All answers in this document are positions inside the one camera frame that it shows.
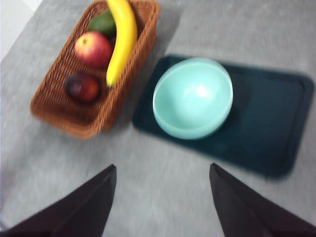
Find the red apple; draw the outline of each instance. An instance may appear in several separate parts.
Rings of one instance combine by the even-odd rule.
[[[75,44],[77,58],[95,69],[106,69],[113,48],[109,40],[98,31],[90,31],[79,37]]]
[[[65,81],[65,91],[77,102],[92,103],[101,94],[101,84],[98,78],[87,74],[72,74]]]

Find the avocado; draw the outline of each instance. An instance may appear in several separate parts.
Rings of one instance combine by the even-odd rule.
[[[104,34],[107,38],[114,36],[117,29],[110,10],[106,10],[100,15],[93,17],[90,20],[88,31],[98,31]]]

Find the brown wicker basket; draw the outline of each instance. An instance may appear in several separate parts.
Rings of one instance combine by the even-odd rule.
[[[90,19],[108,8],[105,0],[97,0],[85,10],[44,77],[31,101],[33,115],[81,139],[91,138],[114,125],[127,93],[155,44],[160,11],[159,4],[154,0],[129,2],[137,20],[138,41],[115,86],[108,90],[105,83],[106,70],[94,70],[85,66],[76,58],[74,52],[75,42],[86,32]],[[68,75],[75,72],[92,74],[104,80],[102,96],[95,104],[78,105],[66,95],[64,81]]]

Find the yellow banana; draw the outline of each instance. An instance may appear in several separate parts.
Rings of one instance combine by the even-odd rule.
[[[127,0],[106,0],[117,28],[117,39],[107,70],[107,86],[119,79],[137,41],[134,12]]]

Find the gray table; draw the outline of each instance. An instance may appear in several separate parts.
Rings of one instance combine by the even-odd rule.
[[[132,113],[160,57],[205,56],[295,70],[316,79],[316,1],[160,0],[158,39],[114,128],[78,141],[31,116],[29,104],[91,0],[44,0],[1,63],[1,217],[11,227],[114,163],[104,236],[222,237],[208,180],[217,162],[316,225],[316,101],[293,171],[279,180],[136,130]]]

